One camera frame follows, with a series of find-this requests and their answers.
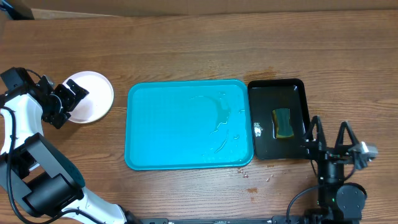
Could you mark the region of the white plate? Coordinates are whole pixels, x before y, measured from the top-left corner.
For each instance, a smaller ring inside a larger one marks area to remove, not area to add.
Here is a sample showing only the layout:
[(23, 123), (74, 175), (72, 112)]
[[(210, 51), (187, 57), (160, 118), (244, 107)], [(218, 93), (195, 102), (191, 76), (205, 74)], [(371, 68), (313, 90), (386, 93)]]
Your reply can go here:
[(114, 101), (114, 90), (105, 76), (94, 71), (78, 72), (63, 82), (67, 88), (69, 88), (68, 80), (73, 80), (89, 92), (70, 112), (69, 121), (80, 124), (92, 123), (106, 115)]

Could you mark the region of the green yellow sponge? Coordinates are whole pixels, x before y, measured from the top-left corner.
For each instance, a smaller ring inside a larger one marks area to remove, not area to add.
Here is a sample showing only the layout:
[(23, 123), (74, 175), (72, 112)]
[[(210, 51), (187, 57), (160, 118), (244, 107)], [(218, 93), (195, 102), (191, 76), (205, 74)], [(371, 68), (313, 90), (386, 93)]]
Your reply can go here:
[(288, 108), (273, 110), (272, 120), (276, 139), (289, 139), (294, 137), (294, 131), (290, 120), (290, 110)]

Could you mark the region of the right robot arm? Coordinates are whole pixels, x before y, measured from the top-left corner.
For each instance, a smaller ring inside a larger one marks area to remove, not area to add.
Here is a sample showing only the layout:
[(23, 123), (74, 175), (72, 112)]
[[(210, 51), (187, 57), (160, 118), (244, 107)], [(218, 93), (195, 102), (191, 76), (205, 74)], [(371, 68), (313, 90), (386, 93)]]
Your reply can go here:
[(367, 168), (379, 152), (359, 141), (347, 121), (341, 123), (335, 145), (328, 147), (319, 116), (314, 116), (303, 137), (308, 159), (317, 163), (318, 208), (305, 211), (304, 223), (359, 223), (368, 197), (364, 187), (349, 182), (357, 170)]

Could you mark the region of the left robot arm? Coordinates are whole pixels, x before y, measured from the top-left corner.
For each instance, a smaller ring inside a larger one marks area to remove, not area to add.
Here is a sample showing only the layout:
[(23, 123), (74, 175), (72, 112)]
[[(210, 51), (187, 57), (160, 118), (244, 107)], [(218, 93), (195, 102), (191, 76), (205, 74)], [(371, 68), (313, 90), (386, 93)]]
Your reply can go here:
[(38, 82), (31, 70), (12, 67), (1, 74), (5, 137), (1, 149), (1, 187), (23, 223), (32, 217), (62, 217), (81, 223), (136, 223), (120, 205), (109, 203), (85, 186), (77, 167), (44, 138), (42, 124), (61, 128), (88, 90), (67, 80), (55, 86), (46, 76)]

